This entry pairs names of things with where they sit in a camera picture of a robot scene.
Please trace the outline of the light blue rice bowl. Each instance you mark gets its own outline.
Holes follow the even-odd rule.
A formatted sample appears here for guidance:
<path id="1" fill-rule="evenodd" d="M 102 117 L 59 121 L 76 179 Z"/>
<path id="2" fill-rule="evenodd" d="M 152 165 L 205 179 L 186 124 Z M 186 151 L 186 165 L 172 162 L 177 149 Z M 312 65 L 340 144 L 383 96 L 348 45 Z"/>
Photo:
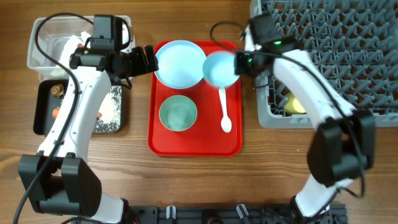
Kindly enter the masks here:
<path id="1" fill-rule="evenodd" d="M 203 78 L 205 81 L 216 88 L 227 88 L 239 79 L 235 74 L 234 67 L 235 55 L 228 51 L 216 51 L 203 62 Z"/>

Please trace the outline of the white rice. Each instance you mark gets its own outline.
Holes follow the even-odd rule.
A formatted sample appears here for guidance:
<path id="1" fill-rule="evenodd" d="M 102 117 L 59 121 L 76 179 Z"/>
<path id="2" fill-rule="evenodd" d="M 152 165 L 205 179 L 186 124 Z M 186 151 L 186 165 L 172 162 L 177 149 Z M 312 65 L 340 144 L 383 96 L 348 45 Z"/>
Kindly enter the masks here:
<path id="1" fill-rule="evenodd" d="M 122 88 L 112 86 L 100 106 L 93 134 L 117 133 L 120 130 L 123 112 L 122 101 Z"/>

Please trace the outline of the light blue plate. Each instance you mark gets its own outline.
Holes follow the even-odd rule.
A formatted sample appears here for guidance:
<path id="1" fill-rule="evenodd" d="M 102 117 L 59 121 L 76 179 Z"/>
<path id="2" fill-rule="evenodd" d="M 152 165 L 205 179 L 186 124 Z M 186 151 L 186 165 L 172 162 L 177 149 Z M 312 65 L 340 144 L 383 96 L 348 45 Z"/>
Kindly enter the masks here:
<path id="1" fill-rule="evenodd" d="M 161 46 L 155 55 L 159 69 L 154 73 L 165 86 L 182 90 L 203 79 L 202 65 L 206 54 L 197 44 L 174 40 Z"/>

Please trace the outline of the white napkin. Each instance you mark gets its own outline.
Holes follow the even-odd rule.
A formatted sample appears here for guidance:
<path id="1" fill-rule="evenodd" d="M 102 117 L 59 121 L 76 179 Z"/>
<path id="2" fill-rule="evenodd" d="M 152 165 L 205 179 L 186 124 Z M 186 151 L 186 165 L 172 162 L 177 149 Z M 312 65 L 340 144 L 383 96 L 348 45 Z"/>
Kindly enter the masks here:
<path id="1" fill-rule="evenodd" d="M 91 37 L 91 35 L 88 32 L 82 32 L 81 37 L 72 35 L 64 45 L 58 62 L 69 68 L 69 59 L 71 54 L 73 54 L 78 47 L 83 47 L 89 37 Z"/>

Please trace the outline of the yellow cup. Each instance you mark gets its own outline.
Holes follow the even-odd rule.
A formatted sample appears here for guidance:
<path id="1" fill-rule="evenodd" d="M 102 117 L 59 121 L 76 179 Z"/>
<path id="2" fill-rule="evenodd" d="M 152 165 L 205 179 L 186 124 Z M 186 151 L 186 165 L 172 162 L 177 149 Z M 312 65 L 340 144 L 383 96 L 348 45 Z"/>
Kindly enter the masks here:
<path id="1" fill-rule="evenodd" d="M 299 100 L 292 93 L 288 93 L 285 96 L 287 102 L 284 105 L 284 111 L 288 114 L 305 114 L 305 108 L 299 102 Z"/>

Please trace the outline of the white plastic spoon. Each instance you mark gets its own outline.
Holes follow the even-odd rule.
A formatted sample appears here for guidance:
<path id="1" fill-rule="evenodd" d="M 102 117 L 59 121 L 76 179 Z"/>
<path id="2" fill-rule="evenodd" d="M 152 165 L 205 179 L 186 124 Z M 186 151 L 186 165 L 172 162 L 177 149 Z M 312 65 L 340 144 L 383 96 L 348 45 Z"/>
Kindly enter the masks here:
<path id="1" fill-rule="evenodd" d="M 221 119 L 221 128 L 225 133 L 230 133 L 232 130 L 232 122 L 228 116 L 227 100 L 226 100 L 226 90 L 224 88 L 219 89 L 221 109 L 223 117 Z"/>

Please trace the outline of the green bowl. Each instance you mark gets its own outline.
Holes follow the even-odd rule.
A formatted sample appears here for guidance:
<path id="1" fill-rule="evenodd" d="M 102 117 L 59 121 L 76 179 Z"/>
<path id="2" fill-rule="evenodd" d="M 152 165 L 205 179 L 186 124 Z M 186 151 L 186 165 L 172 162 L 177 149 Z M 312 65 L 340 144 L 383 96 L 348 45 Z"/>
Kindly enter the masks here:
<path id="1" fill-rule="evenodd" d="M 168 97 L 159 108 L 162 125 L 170 131 L 182 132 L 190 129 L 197 120 L 196 104 L 187 96 Z"/>

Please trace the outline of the brown food ball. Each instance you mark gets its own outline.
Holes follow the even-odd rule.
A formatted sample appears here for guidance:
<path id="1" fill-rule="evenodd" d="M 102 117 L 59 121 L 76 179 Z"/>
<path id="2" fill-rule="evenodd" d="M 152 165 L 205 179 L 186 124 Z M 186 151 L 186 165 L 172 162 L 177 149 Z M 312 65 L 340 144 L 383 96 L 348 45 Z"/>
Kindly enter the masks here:
<path id="1" fill-rule="evenodd" d="M 61 98 L 65 93 L 64 86 L 62 84 L 54 85 L 53 87 L 51 87 L 50 93 L 56 98 Z"/>

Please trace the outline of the orange carrot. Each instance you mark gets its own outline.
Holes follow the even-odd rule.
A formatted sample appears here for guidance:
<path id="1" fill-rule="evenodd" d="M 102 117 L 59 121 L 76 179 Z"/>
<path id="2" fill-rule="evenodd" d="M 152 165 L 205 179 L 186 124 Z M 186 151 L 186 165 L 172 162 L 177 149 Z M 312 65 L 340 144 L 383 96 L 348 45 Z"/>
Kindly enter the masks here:
<path id="1" fill-rule="evenodd" d="M 52 117 L 53 117 L 54 119 L 57 118 L 59 111 L 60 111 L 60 108 L 55 108 L 55 109 L 52 111 Z M 97 118 L 97 119 L 100 119 L 101 117 L 102 117 L 102 114 L 101 114 L 100 112 L 98 112 L 96 118 Z"/>

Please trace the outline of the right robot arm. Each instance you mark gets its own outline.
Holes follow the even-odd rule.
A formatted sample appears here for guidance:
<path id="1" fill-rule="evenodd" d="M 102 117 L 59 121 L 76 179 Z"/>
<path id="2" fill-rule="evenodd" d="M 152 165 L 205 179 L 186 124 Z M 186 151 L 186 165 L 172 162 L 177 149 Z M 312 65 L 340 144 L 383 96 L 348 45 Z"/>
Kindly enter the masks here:
<path id="1" fill-rule="evenodd" d="M 292 198 L 297 219 L 312 222 L 324 215 L 334 198 L 346 191 L 362 198 L 366 170 L 374 163 L 375 119 L 340 96 L 320 73 L 310 54 L 296 42 L 245 41 L 236 52 L 236 74 L 258 74 L 266 67 L 299 100 L 315 130 L 307 152 L 310 177 Z"/>

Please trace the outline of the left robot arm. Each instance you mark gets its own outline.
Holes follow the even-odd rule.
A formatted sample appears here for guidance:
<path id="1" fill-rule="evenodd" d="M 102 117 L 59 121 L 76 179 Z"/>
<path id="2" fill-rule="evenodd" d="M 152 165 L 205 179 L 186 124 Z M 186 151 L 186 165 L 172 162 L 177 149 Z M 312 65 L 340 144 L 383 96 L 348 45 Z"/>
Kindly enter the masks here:
<path id="1" fill-rule="evenodd" d="M 70 78 L 58 116 L 35 155 L 23 155 L 18 172 L 25 194 L 23 204 L 34 212 L 70 215 L 96 223 L 132 223 L 134 213 L 123 198 L 102 190 L 101 181 L 87 164 L 88 145 L 100 106 L 118 79 L 158 70 L 151 45 L 125 53 L 112 48 L 79 47 L 70 56 Z"/>

